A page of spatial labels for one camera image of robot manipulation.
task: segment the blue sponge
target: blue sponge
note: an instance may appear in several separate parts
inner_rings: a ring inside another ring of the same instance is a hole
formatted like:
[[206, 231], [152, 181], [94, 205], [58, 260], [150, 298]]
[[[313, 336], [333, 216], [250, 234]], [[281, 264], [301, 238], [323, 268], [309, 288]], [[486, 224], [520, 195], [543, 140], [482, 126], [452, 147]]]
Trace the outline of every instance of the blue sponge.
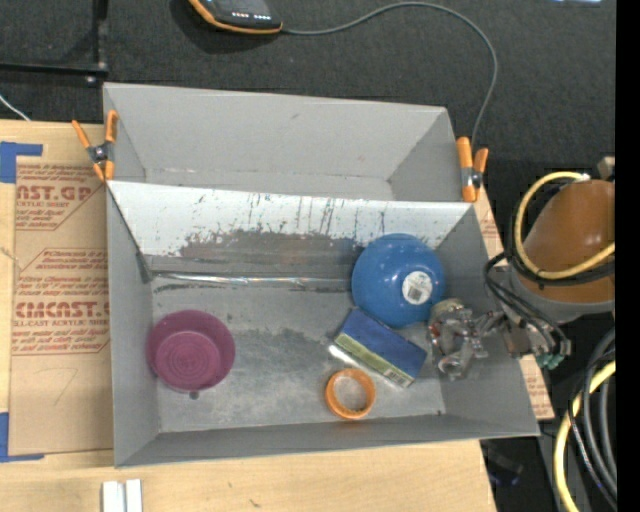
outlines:
[[349, 313], [335, 344], [403, 387], [416, 379], [427, 358], [425, 350], [359, 309]]

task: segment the yellow cable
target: yellow cable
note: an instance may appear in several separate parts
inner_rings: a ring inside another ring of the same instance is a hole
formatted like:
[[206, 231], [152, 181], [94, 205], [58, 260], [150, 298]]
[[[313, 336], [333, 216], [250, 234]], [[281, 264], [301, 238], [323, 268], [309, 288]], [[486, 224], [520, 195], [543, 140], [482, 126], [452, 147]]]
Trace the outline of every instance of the yellow cable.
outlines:
[[[593, 394], [593, 392], [598, 389], [600, 385], [609, 377], [611, 377], [615, 372], [616, 362], [613, 361], [598, 373], [596, 373], [591, 379], [591, 383], [589, 384], [589, 394]], [[578, 393], [573, 399], [572, 403], [572, 411], [574, 417], [577, 416], [580, 412], [581, 404], [582, 394]], [[556, 487], [558, 488], [558, 493], [560, 494], [560, 498], [562, 499], [564, 507], [569, 512], [580, 512], [580, 509], [576, 506], [573, 498], [571, 497], [571, 493], [569, 492], [569, 487], [567, 486], [567, 480], [564, 471], [564, 449], [567, 444], [567, 438], [569, 436], [570, 428], [571, 420], [569, 419], [569, 413], [567, 412], [562, 419], [560, 430], [558, 431], [558, 437], [556, 439], [556, 446], [553, 453], [553, 471], [556, 480]]]
[[542, 279], [564, 279], [567, 277], [573, 277], [579, 274], [580, 272], [589, 270], [590, 268], [601, 263], [602, 261], [607, 259], [609, 256], [611, 256], [616, 250], [615, 242], [613, 242], [608, 247], [605, 247], [598, 254], [595, 254], [588, 260], [585, 260], [582, 263], [579, 263], [566, 270], [560, 270], [560, 271], [542, 270], [535, 263], [533, 263], [533, 261], [531, 261], [531, 259], [527, 256], [524, 249], [524, 245], [522, 244], [522, 224], [524, 221], [524, 214], [526, 212], [527, 206], [529, 205], [529, 202], [531, 201], [531, 198], [533, 197], [533, 195], [538, 191], [540, 187], [542, 187], [542, 185], [560, 178], [572, 178], [575, 181], [581, 181], [584, 179], [584, 175], [578, 172], [560, 171], [560, 172], [553, 172], [551, 174], [548, 174], [547, 176], [544, 176], [543, 178], [538, 180], [536, 183], [534, 183], [533, 186], [527, 191], [527, 193], [522, 198], [522, 202], [520, 203], [520, 206], [516, 213], [516, 219], [515, 219], [515, 225], [514, 225], [514, 242], [515, 242], [516, 253], [522, 260], [522, 263], [524, 264], [524, 266], [527, 267], [527, 269], [529, 269], [531, 272], [533, 272], [537, 276], [541, 277]]

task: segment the blue tape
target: blue tape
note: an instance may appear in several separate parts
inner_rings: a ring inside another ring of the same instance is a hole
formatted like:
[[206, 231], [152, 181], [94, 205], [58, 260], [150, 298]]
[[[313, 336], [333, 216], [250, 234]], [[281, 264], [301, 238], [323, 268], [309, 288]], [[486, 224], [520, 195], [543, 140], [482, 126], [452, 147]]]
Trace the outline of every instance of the blue tape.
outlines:
[[16, 182], [16, 159], [18, 156], [42, 156], [42, 144], [19, 144], [0, 142], [0, 182]]
[[9, 413], [0, 413], [0, 464], [3, 462], [17, 462], [20, 460], [39, 460], [44, 455], [19, 455], [9, 457], [7, 452], [9, 444]]

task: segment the cardboard sheet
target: cardboard sheet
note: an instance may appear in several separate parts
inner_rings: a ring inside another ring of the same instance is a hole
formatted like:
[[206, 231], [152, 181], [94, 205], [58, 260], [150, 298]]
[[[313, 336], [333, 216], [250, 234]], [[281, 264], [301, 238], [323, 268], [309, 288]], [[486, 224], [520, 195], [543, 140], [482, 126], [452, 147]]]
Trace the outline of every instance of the cardboard sheet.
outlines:
[[111, 451], [0, 464], [6, 510], [100, 510], [105, 481], [142, 479], [143, 509], [496, 512], [477, 441], [113, 469]]
[[15, 185], [0, 183], [0, 412], [9, 408]]
[[[87, 131], [104, 139], [102, 126]], [[110, 448], [104, 185], [70, 124], [6, 121], [0, 140], [43, 145], [42, 157], [18, 157], [15, 248], [5, 258], [14, 283], [8, 452]]]

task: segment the white label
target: white label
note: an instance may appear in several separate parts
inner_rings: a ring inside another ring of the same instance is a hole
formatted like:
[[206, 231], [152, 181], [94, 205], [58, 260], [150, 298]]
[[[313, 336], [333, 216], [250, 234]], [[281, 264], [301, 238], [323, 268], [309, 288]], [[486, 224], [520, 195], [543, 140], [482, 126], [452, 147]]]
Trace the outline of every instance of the white label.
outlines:
[[394, 372], [391, 368], [385, 370], [383, 375], [388, 379], [392, 380], [393, 382], [395, 382], [396, 384], [400, 384], [404, 388], [409, 387], [409, 384], [413, 382], [408, 380], [406, 377], [403, 377], [402, 375], [399, 375], [398, 373]]
[[404, 278], [402, 295], [409, 304], [416, 306], [424, 304], [431, 297], [433, 283], [428, 274], [416, 270]]

